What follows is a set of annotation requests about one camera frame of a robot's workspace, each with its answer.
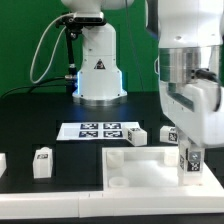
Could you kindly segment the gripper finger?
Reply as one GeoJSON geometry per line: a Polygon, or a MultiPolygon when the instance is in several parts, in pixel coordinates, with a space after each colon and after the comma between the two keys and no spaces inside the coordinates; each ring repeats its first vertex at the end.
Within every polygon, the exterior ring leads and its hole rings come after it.
{"type": "Polygon", "coordinates": [[[188,151],[189,162],[200,162],[202,159],[202,150],[200,148],[191,148],[188,151]]]}

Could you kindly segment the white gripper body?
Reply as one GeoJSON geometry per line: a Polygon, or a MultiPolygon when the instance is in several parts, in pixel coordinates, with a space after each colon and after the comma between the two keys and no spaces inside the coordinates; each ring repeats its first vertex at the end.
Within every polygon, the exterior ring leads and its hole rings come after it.
{"type": "Polygon", "coordinates": [[[208,68],[157,59],[162,111],[198,147],[224,146],[224,87],[208,68]]]}

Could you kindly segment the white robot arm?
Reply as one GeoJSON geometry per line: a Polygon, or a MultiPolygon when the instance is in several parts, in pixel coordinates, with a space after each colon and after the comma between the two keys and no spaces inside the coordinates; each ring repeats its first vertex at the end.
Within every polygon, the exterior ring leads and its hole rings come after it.
{"type": "MultiPolygon", "coordinates": [[[[75,97],[111,98],[103,89],[110,79],[94,70],[101,58],[113,72],[93,21],[104,10],[134,0],[61,0],[84,25],[84,60],[75,97]]],[[[224,87],[220,84],[220,46],[224,0],[144,0],[145,27],[158,40],[154,69],[158,74],[163,113],[175,124],[190,149],[224,146],[224,87]]]]}

